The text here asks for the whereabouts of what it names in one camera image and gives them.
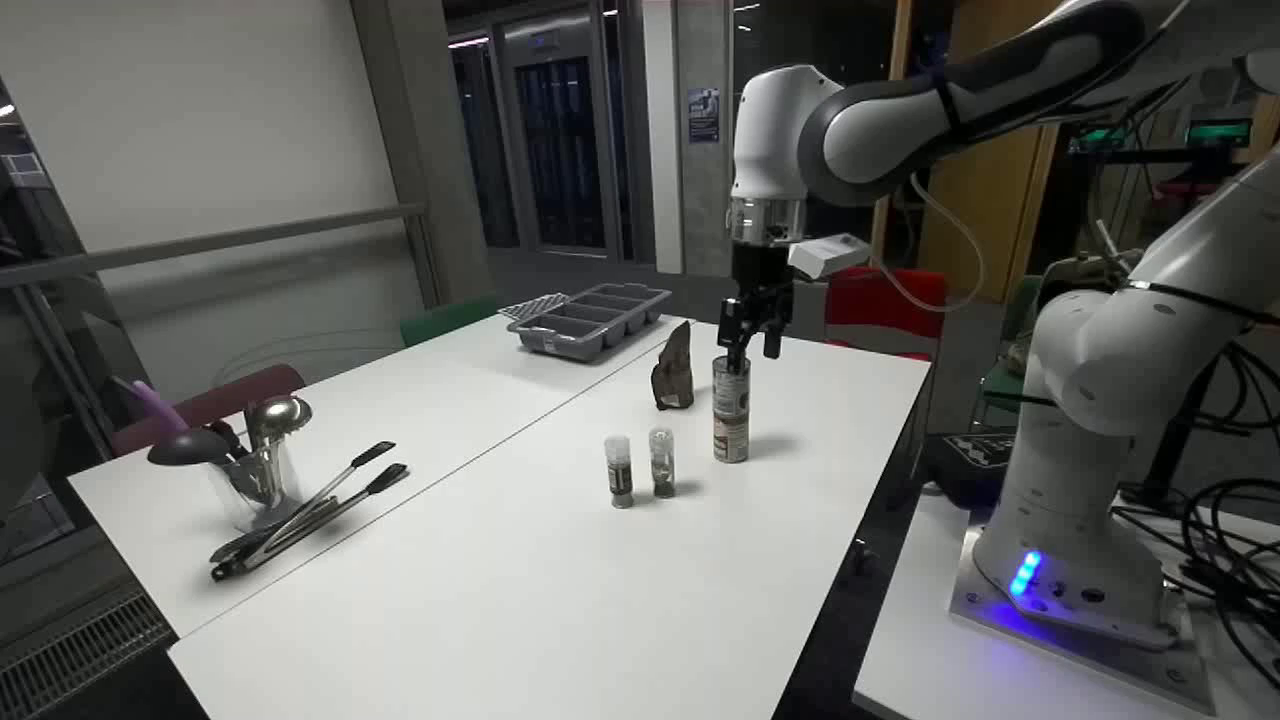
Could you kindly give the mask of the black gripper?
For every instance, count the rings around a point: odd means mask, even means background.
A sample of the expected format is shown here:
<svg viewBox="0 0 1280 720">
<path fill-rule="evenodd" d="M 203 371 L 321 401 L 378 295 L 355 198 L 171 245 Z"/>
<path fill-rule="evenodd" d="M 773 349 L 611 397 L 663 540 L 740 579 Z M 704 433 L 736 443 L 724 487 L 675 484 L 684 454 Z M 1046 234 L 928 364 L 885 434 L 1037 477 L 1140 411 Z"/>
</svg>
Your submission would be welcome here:
<svg viewBox="0 0 1280 720">
<path fill-rule="evenodd" d="M 782 328 L 793 321 L 793 273 L 783 248 L 733 248 L 736 291 L 720 300 L 720 334 L 727 371 L 746 371 L 746 340 L 766 331 L 766 355 L 782 359 Z"/>
</svg>

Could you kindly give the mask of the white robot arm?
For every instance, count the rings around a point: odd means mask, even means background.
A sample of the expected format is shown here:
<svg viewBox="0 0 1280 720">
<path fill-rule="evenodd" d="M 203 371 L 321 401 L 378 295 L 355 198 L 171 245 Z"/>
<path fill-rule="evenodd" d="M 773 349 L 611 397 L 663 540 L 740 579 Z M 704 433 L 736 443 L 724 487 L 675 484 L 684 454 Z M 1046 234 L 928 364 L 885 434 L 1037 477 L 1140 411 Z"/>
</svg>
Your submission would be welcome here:
<svg viewBox="0 0 1280 720">
<path fill-rule="evenodd" d="M 1280 0 L 1061 0 L 1026 30 L 913 81 L 782 64 L 740 92 L 720 343 L 773 355 L 803 204 L 862 207 L 917 168 L 1037 118 L 1111 114 L 1218 64 L 1276 81 Z M 1276 309 L 1280 150 L 1202 198 L 1111 291 L 1037 311 L 1017 443 L 972 565 L 1020 617 L 1135 649 L 1178 639 L 1157 556 L 1111 520 L 1129 448 Z"/>
</svg>

